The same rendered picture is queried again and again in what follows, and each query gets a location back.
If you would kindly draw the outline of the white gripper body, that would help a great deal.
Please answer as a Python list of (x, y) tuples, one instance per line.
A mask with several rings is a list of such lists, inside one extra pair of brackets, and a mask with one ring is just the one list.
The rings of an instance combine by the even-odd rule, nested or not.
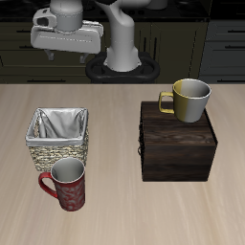
[(31, 44), (44, 50), (98, 54), (102, 36), (102, 24), (84, 20), (82, 27), (71, 33), (59, 32), (50, 27), (33, 26)]

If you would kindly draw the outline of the woven basket with white liner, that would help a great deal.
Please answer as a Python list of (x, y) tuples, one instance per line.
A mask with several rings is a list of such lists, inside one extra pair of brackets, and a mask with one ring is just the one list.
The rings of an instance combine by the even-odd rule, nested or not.
[(37, 171), (50, 171), (61, 158), (73, 157), (84, 164), (88, 155), (88, 109), (37, 108), (26, 134)]

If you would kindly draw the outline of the yellow and white mug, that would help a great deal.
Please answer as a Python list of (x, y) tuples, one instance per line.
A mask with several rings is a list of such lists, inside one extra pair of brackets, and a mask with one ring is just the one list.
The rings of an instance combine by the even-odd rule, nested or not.
[[(183, 78), (172, 85), (172, 91), (162, 91), (159, 95), (159, 111), (173, 114), (180, 122), (195, 123), (200, 120), (205, 106), (210, 98), (212, 89), (202, 80)], [(173, 98), (173, 108), (164, 109), (162, 98)]]

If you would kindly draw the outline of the red patterned mug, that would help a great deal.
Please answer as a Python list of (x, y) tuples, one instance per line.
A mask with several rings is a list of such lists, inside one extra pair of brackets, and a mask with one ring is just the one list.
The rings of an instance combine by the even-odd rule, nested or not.
[(39, 175), (38, 184), (67, 212), (78, 211), (85, 204), (85, 165), (77, 158), (58, 160), (49, 172)]

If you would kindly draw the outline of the dark wooden cabinet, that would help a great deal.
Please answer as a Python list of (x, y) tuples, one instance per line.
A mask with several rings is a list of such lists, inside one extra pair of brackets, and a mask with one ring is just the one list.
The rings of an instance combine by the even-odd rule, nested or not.
[(139, 148), (145, 182), (206, 182), (218, 145), (207, 110), (198, 122), (161, 113), (157, 101), (141, 103)]

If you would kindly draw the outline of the flat black base plate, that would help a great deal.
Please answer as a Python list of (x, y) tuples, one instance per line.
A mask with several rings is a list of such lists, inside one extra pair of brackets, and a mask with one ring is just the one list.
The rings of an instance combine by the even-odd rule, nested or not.
[(91, 59), (85, 69), (86, 76), (94, 84), (152, 84), (160, 75), (160, 66), (149, 53), (140, 52), (142, 64), (129, 72), (116, 72), (103, 64), (106, 52), (98, 53)]

